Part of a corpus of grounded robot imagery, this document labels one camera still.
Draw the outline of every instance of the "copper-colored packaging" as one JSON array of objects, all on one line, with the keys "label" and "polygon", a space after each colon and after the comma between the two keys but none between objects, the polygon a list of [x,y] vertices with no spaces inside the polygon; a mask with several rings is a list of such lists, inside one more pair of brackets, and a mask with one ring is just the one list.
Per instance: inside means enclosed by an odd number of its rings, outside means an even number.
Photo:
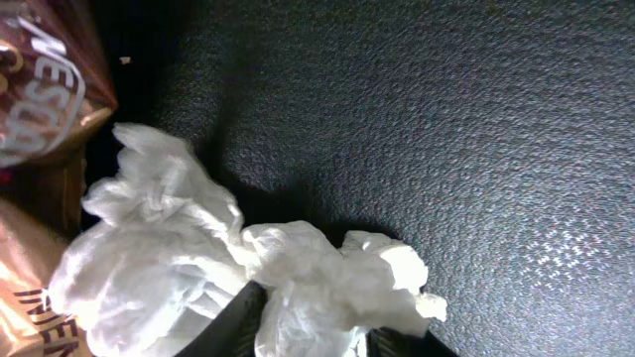
[{"label": "copper-colored packaging", "polygon": [[0,1],[0,168],[76,150],[116,105],[85,3]]},{"label": "copper-colored packaging", "polygon": [[79,231],[83,144],[115,108],[85,3],[0,0],[0,356],[91,356],[46,291]]}]

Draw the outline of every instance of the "black leather surface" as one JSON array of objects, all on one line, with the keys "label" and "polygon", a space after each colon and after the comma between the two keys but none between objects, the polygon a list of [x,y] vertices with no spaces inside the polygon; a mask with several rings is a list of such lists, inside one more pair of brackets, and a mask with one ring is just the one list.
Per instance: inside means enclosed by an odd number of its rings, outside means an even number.
[{"label": "black leather surface", "polygon": [[413,244],[461,356],[632,355],[635,2],[96,9],[115,120],[191,140],[249,222]]}]

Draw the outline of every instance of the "crumpled white tissue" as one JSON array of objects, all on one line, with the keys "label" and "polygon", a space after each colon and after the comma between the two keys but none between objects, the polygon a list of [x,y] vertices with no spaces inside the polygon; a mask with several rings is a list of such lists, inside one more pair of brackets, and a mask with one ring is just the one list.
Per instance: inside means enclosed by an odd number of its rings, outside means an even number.
[{"label": "crumpled white tissue", "polygon": [[349,232],[337,251],[307,222],[245,228],[259,253],[250,278],[268,288],[256,355],[342,356],[370,328],[423,335],[445,320],[445,300],[420,294],[428,268],[411,248],[382,234]]},{"label": "crumpled white tissue", "polygon": [[248,282],[226,247],[242,215],[182,140],[140,125],[114,135],[119,175],[84,200],[102,221],[64,253],[52,308],[77,316],[97,356],[173,356]]}]

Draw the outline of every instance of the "black textured surface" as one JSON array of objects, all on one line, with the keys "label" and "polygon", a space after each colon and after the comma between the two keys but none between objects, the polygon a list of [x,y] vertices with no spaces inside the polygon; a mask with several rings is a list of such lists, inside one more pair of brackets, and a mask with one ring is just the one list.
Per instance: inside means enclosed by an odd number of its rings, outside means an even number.
[{"label": "black textured surface", "polygon": [[[248,221],[415,245],[449,300],[432,331],[461,356],[626,356],[635,2],[580,3],[96,8],[115,119],[191,140]],[[100,133],[89,179],[115,150]]]}]

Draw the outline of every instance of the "crumpled paper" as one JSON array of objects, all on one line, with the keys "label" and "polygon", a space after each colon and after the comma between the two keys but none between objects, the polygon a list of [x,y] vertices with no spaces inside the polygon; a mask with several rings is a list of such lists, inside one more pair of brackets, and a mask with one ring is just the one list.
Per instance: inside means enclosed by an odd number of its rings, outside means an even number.
[{"label": "crumpled paper", "polygon": [[119,175],[84,200],[102,221],[65,251],[52,307],[78,316],[97,356],[173,356],[248,282],[225,243],[242,215],[182,140],[139,125],[114,135]]},{"label": "crumpled paper", "polygon": [[118,125],[120,173],[83,202],[102,221],[64,253],[50,296],[97,356],[172,356],[249,280],[269,294],[257,356],[353,356],[370,328],[423,335],[445,300],[420,294],[428,268],[382,234],[351,231],[335,249],[304,221],[240,231],[234,197],[180,139]]},{"label": "crumpled paper", "polygon": [[303,221],[255,225],[242,236],[261,252],[250,278],[270,292],[257,356],[341,356],[370,328],[423,336],[427,318],[445,320],[445,300],[419,293],[423,261],[383,234],[348,232],[339,251]]}]

